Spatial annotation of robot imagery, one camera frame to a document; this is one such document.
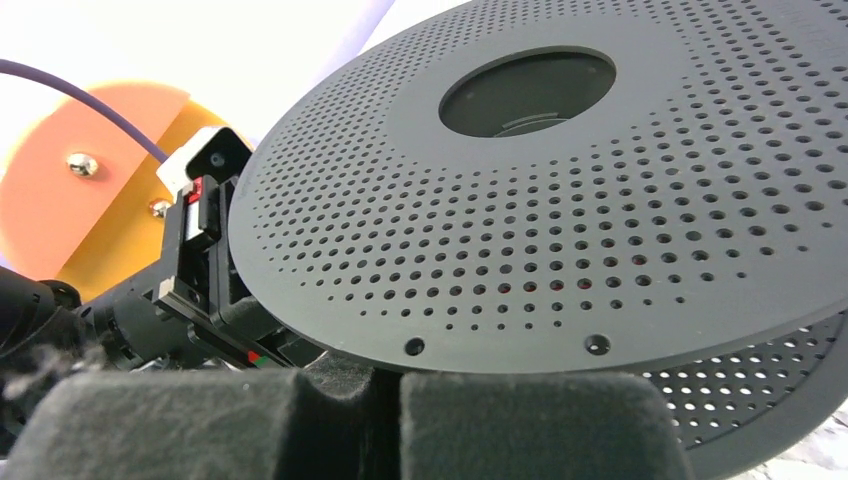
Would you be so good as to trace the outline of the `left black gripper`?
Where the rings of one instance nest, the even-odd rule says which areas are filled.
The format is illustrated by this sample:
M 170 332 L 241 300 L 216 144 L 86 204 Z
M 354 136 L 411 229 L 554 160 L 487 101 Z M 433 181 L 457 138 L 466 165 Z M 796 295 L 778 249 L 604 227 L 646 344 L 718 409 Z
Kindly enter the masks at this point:
M 79 309 L 120 370 L 298 368 L 322 349 L 282 325 L 245 286 L 230 253 L 238 178 L 204 175 L 166 212 L 160 256 Z

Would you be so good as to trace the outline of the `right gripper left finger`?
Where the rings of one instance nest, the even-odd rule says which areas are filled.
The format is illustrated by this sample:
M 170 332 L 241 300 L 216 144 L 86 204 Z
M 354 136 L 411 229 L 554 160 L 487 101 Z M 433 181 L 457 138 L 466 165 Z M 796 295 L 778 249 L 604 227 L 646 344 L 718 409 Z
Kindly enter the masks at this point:
M 302 369 L 79 374 L 41 401 L 5 479 L 396 479 L 398 378 Z

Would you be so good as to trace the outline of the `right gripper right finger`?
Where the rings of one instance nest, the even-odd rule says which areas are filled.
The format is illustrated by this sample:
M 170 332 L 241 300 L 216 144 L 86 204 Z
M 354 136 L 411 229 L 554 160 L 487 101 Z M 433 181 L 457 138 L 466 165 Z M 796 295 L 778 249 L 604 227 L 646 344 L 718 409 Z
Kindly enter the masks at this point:
M 671 414 L 627 374 L 408 374 L 404 479 L 691 479 Z

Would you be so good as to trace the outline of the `black cable spool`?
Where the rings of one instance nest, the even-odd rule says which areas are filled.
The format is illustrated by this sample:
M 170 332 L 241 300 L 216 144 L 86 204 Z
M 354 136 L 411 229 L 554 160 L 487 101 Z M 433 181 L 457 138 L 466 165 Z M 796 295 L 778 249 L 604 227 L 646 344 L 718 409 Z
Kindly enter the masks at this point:
M 292 107 L 229 229 L 314 344 L 520 398 L 638 373 L 732 476 L 847 397 L 847 5 L 467 2 Z

